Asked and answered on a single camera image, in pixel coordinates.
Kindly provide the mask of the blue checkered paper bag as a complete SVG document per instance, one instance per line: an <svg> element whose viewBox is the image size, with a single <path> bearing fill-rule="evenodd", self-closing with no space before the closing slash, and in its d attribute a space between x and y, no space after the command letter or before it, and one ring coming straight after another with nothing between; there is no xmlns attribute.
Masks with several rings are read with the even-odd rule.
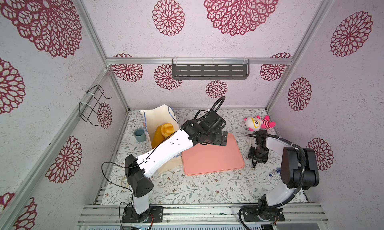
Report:
<svg viewBox="0 0 384 230"><path fill-rule="evenodd" d="M152 139L157 127L162 126L165 123L171 123L174 126L175 131L180 129L175 112L167 105L162 105L152 110L141 110L140 113L146 131L147 142L150 144L151 150L153 150Z"/></svg>

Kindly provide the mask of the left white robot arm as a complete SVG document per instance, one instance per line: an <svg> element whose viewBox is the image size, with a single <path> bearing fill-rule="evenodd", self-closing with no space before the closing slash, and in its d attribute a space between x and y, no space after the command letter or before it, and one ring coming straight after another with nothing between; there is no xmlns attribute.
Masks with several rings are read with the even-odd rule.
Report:
<svg viewBox="0 0 384 230"><path fill-rule="evenodd" d="M125 176L132 191L135 213L141 215L149 210L149 193L154 188L150 177L173 157L197 144L226 146L225 125L226 121L217 112L209 111L198 119L186 121L155 149L138 157L126 157Z"/></svg>

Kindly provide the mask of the long baguette bread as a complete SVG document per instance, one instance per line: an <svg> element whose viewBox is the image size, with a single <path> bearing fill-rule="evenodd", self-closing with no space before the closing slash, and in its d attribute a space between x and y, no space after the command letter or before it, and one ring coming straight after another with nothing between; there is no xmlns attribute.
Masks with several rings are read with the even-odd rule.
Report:
<svg viewBox="0 0 384 230"><path fill-rule="evenodd" d="M152 149L155 149L164 141L165 137L162 134L162 126L157 127L154 137L152 139Z"/></svg>

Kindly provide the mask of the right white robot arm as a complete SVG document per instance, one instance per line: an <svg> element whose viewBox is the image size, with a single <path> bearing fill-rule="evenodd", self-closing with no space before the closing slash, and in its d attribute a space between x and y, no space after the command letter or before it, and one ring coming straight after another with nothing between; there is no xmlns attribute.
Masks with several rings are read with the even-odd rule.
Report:
<svg viewBox="0 0 384 230"><path fill-rule="evenodd" d="M248 137L256 139L256 151L267 154L272 150L282 156L281 181L271 192L259 199L259 207L263 209L281 207L294 199L300 191L319 184L319 170L314 150L302 148L264 130L248 134Z"/></svg>

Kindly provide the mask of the small bundt cake bread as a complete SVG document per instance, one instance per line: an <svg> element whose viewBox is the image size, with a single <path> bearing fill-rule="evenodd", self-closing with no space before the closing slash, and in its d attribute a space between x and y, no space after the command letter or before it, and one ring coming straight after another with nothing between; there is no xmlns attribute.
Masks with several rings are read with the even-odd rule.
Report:
<svg viewBox="0 0 384 230"><path fill-rule="evenodd" d="M161 134L164 138L169 137L174 132L174 126L171 123L165 123L161 126Z"/></svg>

